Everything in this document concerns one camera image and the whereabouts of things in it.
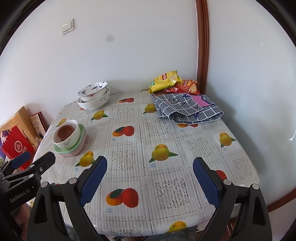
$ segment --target white bowl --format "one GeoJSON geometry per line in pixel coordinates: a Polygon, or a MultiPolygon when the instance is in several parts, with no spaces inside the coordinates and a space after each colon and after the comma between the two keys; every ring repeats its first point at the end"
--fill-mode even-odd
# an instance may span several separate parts
{"type": "Polygon", "coordinates": [[[104,94],[101,98],[89,102],[83,102],[81,98],[78,98],[77,103],[80,105],[81,108],[85,110],[96,110],[103,106],[109,100],[110,89],[106,87],[106,90],[106,94],[104,94]]]}
{"type": "Polygon", "coordinates": [[[54,132],[54,135],[52,137],[52,141],[59,148],[70,149],[71,147],[76,145],[76,143],[79,140],[79,136],[80,136],[80,128],[79,128],[77,121],[68,120],[65,123],[61,124],[58,129],[56,129],[56,131],[54,132]],[[57,132],[62,126],[65,126],[65,125],[73,126],[74,132],[66,140],[61,141],[61,139],[57,136],[57,132]]]}
{"type": "Polygon", "coordinates": [[[77,96],[84,102],[93,101],[106,94],[107,82],[97,82],[82,88],[77,96]]]}

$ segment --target tablecloth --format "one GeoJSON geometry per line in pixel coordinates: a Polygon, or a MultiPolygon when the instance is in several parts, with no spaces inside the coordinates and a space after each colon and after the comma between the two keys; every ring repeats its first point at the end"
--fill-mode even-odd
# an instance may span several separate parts
{"type": "MultiPolygon", "coordinates": [[[[105,156],[107,172],[91,203],[84,207],[100,234],[163,234],[173,231],[172,224],[192,227],[209,220],[215,208],[192,170],[198,156],[235,185],[249,187],[260,182],[221,119],[192,126],[159,119],[147,91],[111,95],[103,107],[93,111],[77,103],[66,105],[48,129],[35,159],[54,151],[52,136],[64,118],[85,126],[85,145],[73,157],[55,153],[56,163],[42,175],[42,181],[65,183],[88,168],[76,167],[85,154],[94,159],[105,156]]],[[[61,209],[70,225],[65,205],[61,209]]]]}

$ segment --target pink plate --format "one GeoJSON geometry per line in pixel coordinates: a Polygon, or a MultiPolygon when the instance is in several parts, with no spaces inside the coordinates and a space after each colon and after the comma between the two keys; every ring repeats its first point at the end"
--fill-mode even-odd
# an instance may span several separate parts
{"type": "Polygon", "coordinates": [[[84,138],[83,138],[83,140],[81,142],[80,147],[78,147],[78,149],[76,151],[74,151],[74,152],[72,152],[70,154],[59,154],[59,155],[61,155],[61,156],[75,156],[75,155],[77,155],[79,152],[81,152],[81,150],[82,150],[82,148],[84,146],[85,140],[86,140],[86,134],[84,135],[84,138]]]}

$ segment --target blue and white bowl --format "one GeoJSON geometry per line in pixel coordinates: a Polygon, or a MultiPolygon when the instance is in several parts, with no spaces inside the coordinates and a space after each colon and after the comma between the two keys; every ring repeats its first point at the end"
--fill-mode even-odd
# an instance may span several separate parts
{"type": "Polygon", "coordinates": [[[78,98],[77,103],[80,105],[81,108],[85,110],[96,110],[101,106],[103,106],[105,103],[107,103],[107,101],[109,100],[109,97],[110,97],[110,90],[108,87],[106,87],[106,94],[104,94],[102,97],[89,102],[83,102],[81,98],[78,98]]]}
{"type": "Polygon", "coordinates": [[[88,85],[82,88],[78,92],[77,96],[83,102],[93,101],[95,99],[102,97],[104,94],[106,94],[106,86],[107,86],[107,82],[97,82],[97,83],[88,85]]]}

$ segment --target folded cloth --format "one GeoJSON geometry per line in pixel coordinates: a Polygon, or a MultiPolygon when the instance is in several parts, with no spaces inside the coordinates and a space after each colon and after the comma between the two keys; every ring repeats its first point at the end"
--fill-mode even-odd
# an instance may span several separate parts
{"type": "Polygon", "coordinates": [[[223,111],[206,95],[172,93],[151,95],[151,98],[158,117],[175,123],[200,124],[217,120],[223,115],[223,111]]]}

